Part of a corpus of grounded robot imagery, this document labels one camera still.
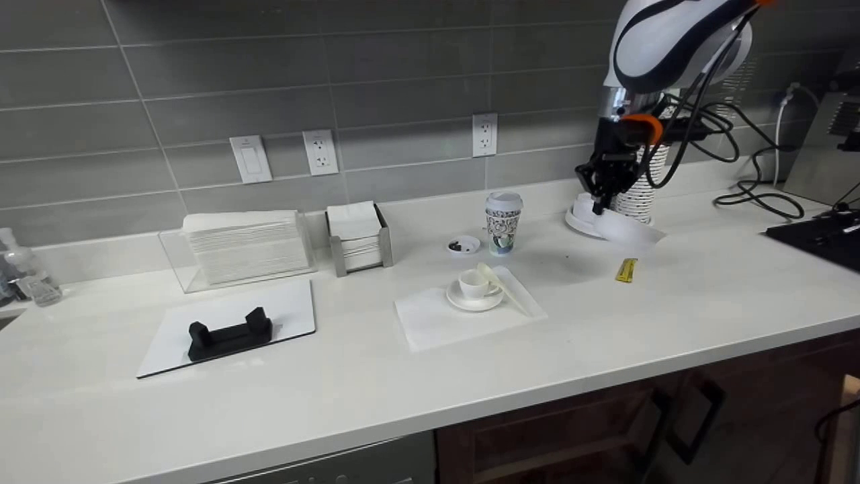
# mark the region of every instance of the white paper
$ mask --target white paper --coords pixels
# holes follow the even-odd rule
[[[210,332],[244,324],[244,315],[264,308],[272,320],[272,343],[286,343],[317,332],[314,296],[309,280],[291,280],[278,288],[213,298],[205,304],[176,308],[165,312],[162,327],[141,364],[137,380],[192,367],[188,327],[205,324]]]
[[[381,233],[374,202],[330,204],[329,224],[330,235],[339,241],[366,241]]]
[[[526,312],[520,312],[513,304],[489,312],[459,312],[447,301],[447,288],[438,286],[396,304],[409,347],[421,352],[459,344],[546,317],[533,293],[505,268],[495,268],[495,272]]]

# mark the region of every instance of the black object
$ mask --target black object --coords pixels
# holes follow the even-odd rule
[[[272,320],[266,317],[264,308],[258,308],[248,312],[244,324],[240,327],[210,332],[205,324],[196,320],[188,327],[188,335],[188,359],[198,364],[266,347],[272,343]]]
[[[860,133],[850,133],[838,151],[860,151]]]
[[[814,220],[774,227],[774,230],[765,230],[763,235],[796,251],[803,251],[830,263],[860,272],[860,233],[851,230],[858,224],[860,224],[860,214],[842,204]]]
[[[725,401],[725,394],[713,386],[713,382],[701,382],[698,386],[698,394],[704,395],[704,401],[710,405],[697,437],[692,444],[686,444],[678,434],[669,434],[669,446],[674,449],[674,454],[683,460],[683,464],[693,464],[704,440],[708,440],[708,432],[714,426],[720,409],[722,409],[722,401]]]
[[[838,75],[834,79],[834,90],[837,90],[837,91],[860,90],[860,70],[838,73]]]
[[[649,138],[651,133],[642,133],[640,125],[599,118],[592,161],[576,167],[579,181],[593,196],[596,216],[640,181],[638,153]]]

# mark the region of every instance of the white napkin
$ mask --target white napkin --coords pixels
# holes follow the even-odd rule
[[[381,233],[374,202],[330,204],[326,214],[330,235],[339,241],[366,241]]]
[[[459,312],[447,301],[447,286],[438,286],[396,304],[409,347],[421,352],[511,332],[546,317],[533,293],[505,268],[495,268],[495,272],[526,312],[513,311],[513,304],[503,304],[489,312]]]

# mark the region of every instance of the black cable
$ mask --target black cable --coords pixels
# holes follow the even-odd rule
[[[665,176],[665,181],[657,184],[657,181],[654,181],[654,172],[651,172],[651,161],[654,161],[658,147],[657,147],[651,153],[646,153],[646,159],[642,159],[642,172],[646,172],[646,181],[649,181],[651,190],[665,190],[665,187],[669,187],[669,181],[674,177],[674,172],[678,172],[678,167],[679,167],[688,147],[692,147],[692,133],[693,133],[693,121],[698,118],[698,108],[701,108],[704,91],[708,91],[710,82],[714,79],[714,73],[720,70],[722,59],[728,56],[732,46],[743,39],[744,28],[749,26],[749,20],[752,20],[755,15],[759,15],[759,8],[752,8],[752,11],[747,11],[747,15],[743,16],[743,23],[737,26],[732,42],[728,42],[725,48],[714,56],[713,69],[710,69],[704,75],[701,75],[701,73],[697,75],[697,82],[693,82],[693,87],[692,87],[692,91],[697,91],[697,102],[693,102],[693,112],[692,112],[692,125],[686,126],[683,142],[679,142],[679,149],[678,149],[678,153],[674,153],[674,161],[669,164],[669,172]]]
[[[657,112],[654,116],[662,116],[666,108],[683,112],[686,106],[683,106],[679,97],[665,94],[665,97],[662,97],[662,106],[658,106],[658,112]],[[713,138],[713,134],[722,134],[722,138],[725,138],[725,142],[732,147],[732,157],[714,153],[714,151],[704,149],[698,141],[692,141],[692,147],[693,147],[698,153],[704,153],[704,157],[710,157],[710,159],[714,159],[714,161],[735,164],[735,161],[743,157],[743,149],[740,149],[740,142],[737,142],[735,134],[732,134],[735,125],[732,125],[725,116],[714,113],[710,106],[704,106],[704,108],[698,112],[698,118],[701,118],[701,125],[708,126],[710,138]]]
[[[786,220],[798,220],[798,219],[803,219],[806,210],[803,210],[794,196],[786,196],[786,195],[755,195],[755,190],[759,190],[760,181],[763,181],[763,177],[760,177],[759,157],[763,157],[763,153],[769,153],[769,151],[778,151],[778,147],[760,149],[760,151],[755,151],[755,153],[749,157],[749,164],[752,164],[752,169],[755,169],[755,181],[740,181],[740,184],[735,184],[737,192],[718,196],[713,204],[714,204],[714,207],[725,207],[725,204],[747,204],[747,202],[755,202],[755,204],[763,207],[765,214],[774,214],[774,216],[779,216],[779,219],[786,219]],[[769,200],[779,200],[779,202],[790,204],[794,214],[774,207]]]
[[[851,196],[855,192],[860,190],[860,181],[845,195],[837,200],[837,204],[846,202],[846,196]]]
[[[830,426],[837,417],[842,417],[845,411],[851,411],[851,409],[858,409],[858,406],[860,406],[860,401],[851,401],[851,405],[845,405],[845,406],[827,411],[825,417],[819,417],[819,421],[814,423],[814,440],[818,440],[819,444],[825,444],[825,432],[827,432],[827,426]]]
[[[720,106],[725,112],[735,112],[763,142],[778,147],[743,108],[737,108],[732,102],[710,102],[710,106]]]

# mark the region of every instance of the electrical outlet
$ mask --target electrical outlet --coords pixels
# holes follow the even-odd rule
[[[301,133],[301,138],[303,138],[306,167],[313,169],[313,176],[339,172],[339,157],[334,151],[330,129]]]
[[[498,116],[485,113],[474,116],[474,157],[495,157],[498,153]]]
[[[233,149],[243,184],[272,181],[272,169],[270,169],[270,159],[260,138],[231,138],[231,149]]]

